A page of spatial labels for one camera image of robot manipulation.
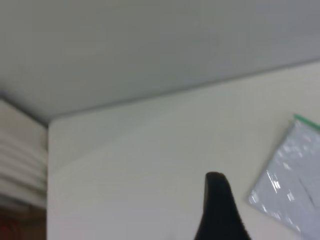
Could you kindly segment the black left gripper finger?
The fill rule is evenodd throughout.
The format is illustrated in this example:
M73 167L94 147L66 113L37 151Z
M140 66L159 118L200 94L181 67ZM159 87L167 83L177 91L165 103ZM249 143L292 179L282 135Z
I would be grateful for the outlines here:
M223 173L205 175L203 214L196 240L249 240L228 179Z

